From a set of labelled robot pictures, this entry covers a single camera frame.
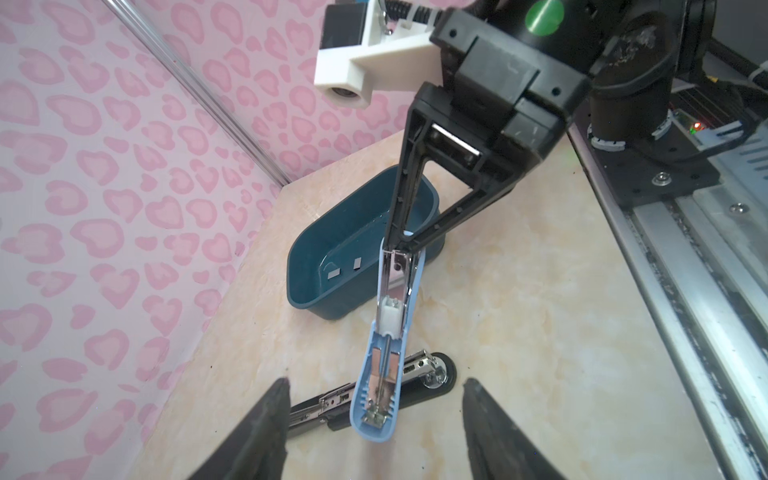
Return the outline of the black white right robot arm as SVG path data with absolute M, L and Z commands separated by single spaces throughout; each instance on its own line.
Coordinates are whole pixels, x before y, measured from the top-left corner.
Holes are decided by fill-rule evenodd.
M 440 13 L 430 42 L 443 82 L 409 109 L 383 247 L 418 252 L 508 194 L 593 101 L 600 140 L 649 153 L 666 116 L 678 38 L 660 11 L 627 1 L 476 1 Z M 424 166 L 468 193 L 414 233 L 407 222 Z

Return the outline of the light blue mini stapler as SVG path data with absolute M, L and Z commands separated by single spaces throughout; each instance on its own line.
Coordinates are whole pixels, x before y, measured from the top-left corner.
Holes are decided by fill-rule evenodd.
M 426 253 L 379 252 L 375 317 L 351 396 L 349 420 L 365 440 L 392 437 L 404 382 L 404 364 Z

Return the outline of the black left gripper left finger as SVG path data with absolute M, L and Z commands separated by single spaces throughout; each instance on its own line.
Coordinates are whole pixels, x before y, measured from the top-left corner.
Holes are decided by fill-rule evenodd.
M 290 382 L 278 378 L 190 479 L 281 479 Z

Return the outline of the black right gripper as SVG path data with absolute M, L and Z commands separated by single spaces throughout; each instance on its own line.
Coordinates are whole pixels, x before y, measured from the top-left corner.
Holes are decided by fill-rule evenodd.
M 551 152 L 590 86 L 584 8 L 451 8 L 430 41 L 442 83 L 425 83 L 408 111 L 383 243 L 399 252 L 422 250 L 507 195 Z M 470 193 L 407 235 L 429 161 Z

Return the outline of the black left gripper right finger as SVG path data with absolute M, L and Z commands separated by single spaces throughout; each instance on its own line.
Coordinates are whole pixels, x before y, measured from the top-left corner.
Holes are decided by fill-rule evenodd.
M 565 479 L 475 378 L 463 385 L 462 418 L 473 479 Z

